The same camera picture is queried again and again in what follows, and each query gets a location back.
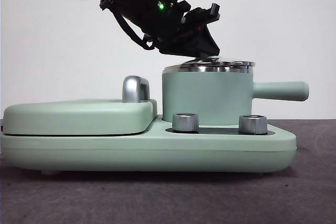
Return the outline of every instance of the gray floor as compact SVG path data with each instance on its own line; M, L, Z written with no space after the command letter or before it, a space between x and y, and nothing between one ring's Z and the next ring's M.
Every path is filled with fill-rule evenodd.
M293 164L273 174L45 177L1 159L2 223L336 223L336 120L271 124L298 140Z

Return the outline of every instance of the green led light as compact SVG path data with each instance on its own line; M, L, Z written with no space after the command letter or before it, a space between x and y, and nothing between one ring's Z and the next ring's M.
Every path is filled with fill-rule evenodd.
M157 3L157 6L159 7L160 10L164 9L164 3L162 3L161 1Z

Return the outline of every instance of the mint green appliance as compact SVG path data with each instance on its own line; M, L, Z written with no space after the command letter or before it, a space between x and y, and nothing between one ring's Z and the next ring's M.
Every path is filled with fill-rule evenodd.
M163 120L175 113L200 115L201 125L235 125L250 115L254 98L305 101L304 82L253 83L254 62L193 60L167 67L162 74Z
M227 66L211 59L216 72L206 72L202 64L201 72L165 70L163 116L157 115L148 81L136 76L125 79L118 100L10 106L4 113L2 153L14 166L43 174L268 173L288 167L297 148L295 135L268 125L263 116L243 115L250 115L256 97L305 100L308 86L253 84L251 62ZM219 71L220 65L227 71Z

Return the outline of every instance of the black cable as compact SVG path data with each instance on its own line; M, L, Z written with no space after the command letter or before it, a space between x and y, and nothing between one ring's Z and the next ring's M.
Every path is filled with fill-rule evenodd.
M110 11L113 13L114 17L116 18L119 26L121 29L139 46L141 46L145 50L153 50L155 49L154 45L148 46L144 40L142 40L135 31L130 27L130 25L126 22L124 17L120 14L120 12L113 7L109 8Z

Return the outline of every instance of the small pot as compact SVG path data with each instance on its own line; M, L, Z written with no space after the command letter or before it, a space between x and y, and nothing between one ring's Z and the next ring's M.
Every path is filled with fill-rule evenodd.
M250 115L252 99L305 101L305 82L253 83L254 62L220 61L219 58L189 61L164 69L163 120L173 114L198 114L200 125L237 125Z

